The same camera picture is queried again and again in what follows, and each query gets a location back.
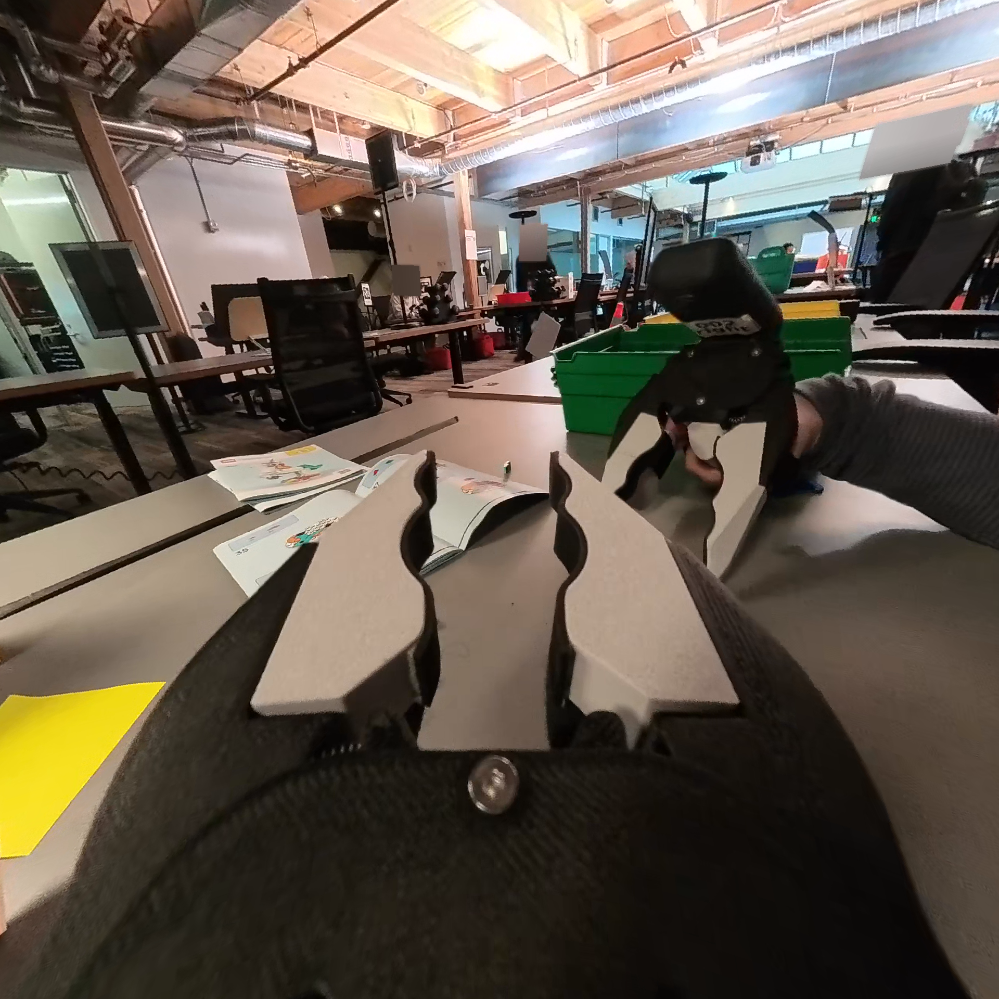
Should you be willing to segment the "person's right forearm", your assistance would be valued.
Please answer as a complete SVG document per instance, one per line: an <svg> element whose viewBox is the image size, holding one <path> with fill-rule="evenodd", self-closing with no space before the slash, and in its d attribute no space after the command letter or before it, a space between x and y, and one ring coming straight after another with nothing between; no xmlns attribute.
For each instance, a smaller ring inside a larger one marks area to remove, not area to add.
<svg viewBox="0 0 999 999"><path fill-rule="evenodd" d="M822 419L803 470L879 492L997 548L997 416L922 401L890 380L825 375L794 389Z"/></svg>

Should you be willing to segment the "black mesh office chair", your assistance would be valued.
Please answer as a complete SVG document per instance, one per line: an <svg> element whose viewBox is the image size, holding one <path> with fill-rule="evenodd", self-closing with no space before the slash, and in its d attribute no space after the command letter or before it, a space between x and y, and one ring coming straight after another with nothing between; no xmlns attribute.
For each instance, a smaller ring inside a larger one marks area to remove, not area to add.
<svg viewBox="0 0 999 999"><path fill-rule="evenodd" d="M314 436L376 416L385 401L412 402L371 365L351 278L258 278L256 288L271 356L259 401L278 429Z"/></svg>

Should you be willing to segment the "black ceiling speaker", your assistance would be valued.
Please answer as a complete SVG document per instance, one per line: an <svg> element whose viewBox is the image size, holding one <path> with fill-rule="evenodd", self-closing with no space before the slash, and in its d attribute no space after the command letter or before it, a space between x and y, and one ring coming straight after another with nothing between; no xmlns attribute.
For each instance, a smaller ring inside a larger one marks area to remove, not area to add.
<svg viewBox="0 0 999 999"><path fill-rule="evenodd" d="M368 175L371 190L376 195L399 187L399 168L395 163L395 141L392 130L378 130L365 139Z"/></svg>

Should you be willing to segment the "green plastic bin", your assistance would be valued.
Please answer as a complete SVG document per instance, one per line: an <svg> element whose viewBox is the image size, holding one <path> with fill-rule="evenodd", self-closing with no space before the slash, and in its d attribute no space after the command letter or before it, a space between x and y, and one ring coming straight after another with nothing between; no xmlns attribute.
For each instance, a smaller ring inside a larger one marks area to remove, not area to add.
<svg viewBox="0 0 999 999"><path fill-rule="evenodd" d="M833 350L852 355L852 326L849 317L786 317L779 329L784 351ZM568 362L597 353L675 353L696 345L698 336L679 322L643 322L635 329L613 326L591 333L551 351L551 358Z"/></svg>
<svg viewBox="0 0 999 999"><path fill-rule="evenodd" d="M568 431L611 435L624 406L675 353L597 353L568 362L553 360L553 382L560 392ZM833 350L786 353L794 382L842 375L852 362Z"/></svg>

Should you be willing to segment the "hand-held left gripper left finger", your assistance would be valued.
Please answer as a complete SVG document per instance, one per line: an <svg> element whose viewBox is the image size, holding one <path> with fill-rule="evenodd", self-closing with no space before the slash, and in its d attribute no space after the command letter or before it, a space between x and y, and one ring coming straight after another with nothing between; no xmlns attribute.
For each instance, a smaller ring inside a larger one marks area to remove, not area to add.
<svg viewBox="0 0 999 999"><path fill-rule="evenodd" d="M416 739L439 681L432 596L434 453L405 458L314 542L251 708L334 713L356 739L380 727Z"/></svg>

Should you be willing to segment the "person's right hand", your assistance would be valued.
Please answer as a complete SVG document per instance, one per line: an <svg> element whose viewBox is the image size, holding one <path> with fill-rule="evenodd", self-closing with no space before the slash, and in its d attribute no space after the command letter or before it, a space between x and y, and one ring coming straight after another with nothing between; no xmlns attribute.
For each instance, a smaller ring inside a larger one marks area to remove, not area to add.
<svg viewBox="0 0 999 999"><path fill-rule="evenodd" d="M789 453L796 462L803 462L805 453L818 441L822 419L816 407L796 389L793 392L793 401L796 409L796 433ZM681 445L681 457L684 470L708 489L716 491L721 486L723 472L715 458L698 457L689 443Z"/></svg>

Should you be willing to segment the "framed board on stand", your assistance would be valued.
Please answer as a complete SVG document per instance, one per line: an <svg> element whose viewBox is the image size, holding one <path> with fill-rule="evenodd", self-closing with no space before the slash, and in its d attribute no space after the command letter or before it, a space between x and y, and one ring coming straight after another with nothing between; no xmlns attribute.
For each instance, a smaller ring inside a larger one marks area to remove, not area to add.
<svg viewBox="0 0 999 999"><path fill-rule="evenodd" d="M156 384L142 336L167 333L149 275L130 241L50 243L49 249L62 273L93 338L125 338L137 358L135 390L149 397L156 424L167 443L173 463L183 479L196 469L181 440L173 412Z"/></svg>

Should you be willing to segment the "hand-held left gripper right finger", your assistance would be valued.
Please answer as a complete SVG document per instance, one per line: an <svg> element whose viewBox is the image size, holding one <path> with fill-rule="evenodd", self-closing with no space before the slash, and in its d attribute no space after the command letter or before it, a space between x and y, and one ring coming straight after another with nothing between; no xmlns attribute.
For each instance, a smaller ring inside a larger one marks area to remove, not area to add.
<svg viewBox="0 0 999 999"><path fill-rule="evenodd" d="M664 535L560 452L548 458L548 499L567 574L548 645L548 744L568 745L594 713L614 717L635 745L658 715L737 710Z"/></svg>

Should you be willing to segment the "silver air duct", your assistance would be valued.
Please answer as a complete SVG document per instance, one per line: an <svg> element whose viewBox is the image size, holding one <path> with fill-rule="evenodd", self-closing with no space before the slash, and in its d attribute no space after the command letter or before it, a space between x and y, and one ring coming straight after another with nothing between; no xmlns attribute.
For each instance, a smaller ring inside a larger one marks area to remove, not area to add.
<svg viewBox="0 0 999 999"><path fill-rule="evenodd" d="M15 98L1 91L1 117L18 125L32 125L49 132L66 132L71 137L71 124L62 115L59 107L40 98ZM331 151L322 151L317 144L317 130L286 130L259 120L247 119L210 119L196 127L176 127L171 124L159 124L139 119L116 119L103 115L101 119L106 137L111 144L137 147L135 154L123 168L128 181L135 181L154 163L167 156L193 156L205 154L208 161L222 161L222 144L251 142L280 149L285 159L264 156L259 151L244 151L232 161L249 158L258 166L276 170L290 170L295 173L315 170L337 170L351 178L370 181L371 168L368 164L368 146L373 147L373 139L361 142L336 130L331 134ZM487 159L475 161L473 156L458 156L455 159L444 158L417 158L407 156L393 146L393 163L400 178L412 178L422 181L443 181L460 170L475 170L487 166Z"/></svg>

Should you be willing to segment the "long wooden desk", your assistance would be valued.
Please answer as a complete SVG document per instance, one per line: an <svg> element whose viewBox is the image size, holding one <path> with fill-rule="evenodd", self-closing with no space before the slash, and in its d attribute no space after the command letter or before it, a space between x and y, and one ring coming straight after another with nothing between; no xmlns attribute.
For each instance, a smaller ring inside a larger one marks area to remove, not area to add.
<svg viewBox="0 0 999 999"><path fill-rule="evenodd" d="M449 322L436 322L429 326L412 326L399 331L368 331L361 334L366 350L387 348L390 345L410 345L416 341L426 341L427 338L446 336L446 350L451 362L451 384L465 385L463 367L461 367L461 346L460 333L482 331L487 319L478 314L458 317Z"/></svg>

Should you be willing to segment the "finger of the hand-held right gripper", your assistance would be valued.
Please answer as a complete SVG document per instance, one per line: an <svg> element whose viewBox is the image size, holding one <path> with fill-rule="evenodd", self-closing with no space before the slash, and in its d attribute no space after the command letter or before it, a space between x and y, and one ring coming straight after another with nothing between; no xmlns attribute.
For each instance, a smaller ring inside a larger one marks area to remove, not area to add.
<svg viewBox="0 0 999 999"><path fill-rule="evenodd" d="M607 453L601 484L623 501L652 501L675 452L658 418L638 412Z"/></svg>
<svg viewBox="0 0 999 999"><path fill-rule="evenodd" d="M765 429L764 423L742 423L713 441L720 486L711 503L704 565L716 579L728 572L767 494L760 482Z"/></svg>

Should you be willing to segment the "open lego instruction booklet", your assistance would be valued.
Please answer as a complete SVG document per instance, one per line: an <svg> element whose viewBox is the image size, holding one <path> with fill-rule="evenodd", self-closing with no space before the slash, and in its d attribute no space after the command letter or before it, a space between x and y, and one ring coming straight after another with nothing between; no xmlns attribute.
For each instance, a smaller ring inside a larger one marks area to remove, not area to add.
<svg viewBox="0 0 999 999"><path fill-rule="evenodd" d="M407 460L405 453L387 455L368 467L356 486L317 492L291 511L218 542L212 555L242 594L251 596L298 547L315 542ZM495 477L441 458L434 467L432 542L421 576L451 562L492 526L546 496L541 489L506 479L502 472Z"/></svg>

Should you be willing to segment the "yellow sticky note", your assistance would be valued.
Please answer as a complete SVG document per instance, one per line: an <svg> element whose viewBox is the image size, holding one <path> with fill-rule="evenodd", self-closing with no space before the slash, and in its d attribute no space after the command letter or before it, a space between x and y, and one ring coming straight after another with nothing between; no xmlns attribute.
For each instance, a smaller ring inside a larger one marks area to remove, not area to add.
<svg viewBox="0 0 999 999"><path fill-rule="evenodd" d="M1 701L1 858L30 854L161 681Z"/></svg>

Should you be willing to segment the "yellow plastic bin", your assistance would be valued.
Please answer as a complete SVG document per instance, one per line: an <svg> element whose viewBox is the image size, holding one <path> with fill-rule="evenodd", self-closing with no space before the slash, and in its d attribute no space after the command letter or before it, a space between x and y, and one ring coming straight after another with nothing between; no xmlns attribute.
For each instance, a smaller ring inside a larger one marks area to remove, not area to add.
<svg viewBox="0 0 999 999"><path fill-rule="evenodd" d="M822 300L801 300L793 299L788 302L777 302L781 314L784 319L798 319L798 317L842 317L840 302L835 299L822 299ZM653 314L645 317L641 324L650 322L653 326L662 326L669 322L681 322L681 319L674 317L670 312Z"/></svg>

